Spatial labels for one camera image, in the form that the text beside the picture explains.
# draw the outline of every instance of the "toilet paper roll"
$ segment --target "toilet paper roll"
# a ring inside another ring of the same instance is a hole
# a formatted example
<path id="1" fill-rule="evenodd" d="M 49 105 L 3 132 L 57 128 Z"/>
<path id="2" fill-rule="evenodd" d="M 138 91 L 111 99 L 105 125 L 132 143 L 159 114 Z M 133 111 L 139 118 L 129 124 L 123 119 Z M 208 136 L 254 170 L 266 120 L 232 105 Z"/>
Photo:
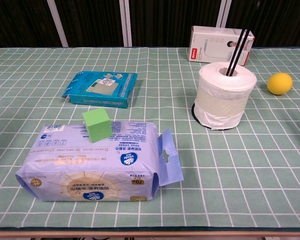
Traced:
<path id="1" fill-rule="evenodd" d="M 199 71 L 194 115 L 200 124 L 213 130 L 237 126 L 244 113 L 256 76 L 237 65 L 233 76 L 226 76 L 228 62 L 212 62 Z"/>

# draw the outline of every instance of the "yellow lemon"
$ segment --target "yellow lemon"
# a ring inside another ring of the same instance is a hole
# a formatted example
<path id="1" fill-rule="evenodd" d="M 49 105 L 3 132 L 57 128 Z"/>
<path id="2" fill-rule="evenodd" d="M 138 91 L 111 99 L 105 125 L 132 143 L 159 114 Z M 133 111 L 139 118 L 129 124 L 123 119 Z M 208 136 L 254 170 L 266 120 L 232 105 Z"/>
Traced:
<path id="1" fill-rule="evenodd" d="M 273 74 L 267 83 L 267 88 L 270 93 L 275 95 L 281 95 L 287 93 L 292 88 L 292 78 L 289 74 L 279 72 Z"/>

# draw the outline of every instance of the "blue box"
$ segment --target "blue box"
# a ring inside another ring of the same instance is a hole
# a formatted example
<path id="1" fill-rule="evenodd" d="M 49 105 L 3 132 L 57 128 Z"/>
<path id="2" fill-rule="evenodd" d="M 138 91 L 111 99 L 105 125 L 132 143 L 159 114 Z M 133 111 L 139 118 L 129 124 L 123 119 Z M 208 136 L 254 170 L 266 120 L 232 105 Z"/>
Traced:
<path id="1" fill-rule="evenodd" d="M 135 72 L 81 71 L 65 89 L 73 104 L 128 107 L 138 74 Z"/>

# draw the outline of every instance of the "white box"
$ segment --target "white box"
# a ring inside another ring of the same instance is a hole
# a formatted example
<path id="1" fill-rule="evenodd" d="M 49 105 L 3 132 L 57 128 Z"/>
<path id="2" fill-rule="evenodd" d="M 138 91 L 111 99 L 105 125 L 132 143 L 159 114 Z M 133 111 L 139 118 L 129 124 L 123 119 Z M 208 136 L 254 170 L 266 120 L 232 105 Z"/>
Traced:
<path id="1" fill-rule="evenodd" d="M 192 26 L 189 61 L 203 63 L 230 62 L 240 33 L 241 29 Z M 237 64 L 246 65 L 254 40 L 255 36 L 250 31 Z"/>

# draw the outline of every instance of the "green cube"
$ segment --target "green cube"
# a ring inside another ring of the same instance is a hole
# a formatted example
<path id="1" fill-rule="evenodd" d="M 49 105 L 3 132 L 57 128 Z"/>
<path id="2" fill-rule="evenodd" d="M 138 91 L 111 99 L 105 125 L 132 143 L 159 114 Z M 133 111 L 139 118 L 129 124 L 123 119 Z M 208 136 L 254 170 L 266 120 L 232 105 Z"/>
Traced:
<path id="1" fill-rule="evenodd" d="M 110 118 L 104 108 L 86 111 L 82 115 L 92 143 L 112 136 Z"/>

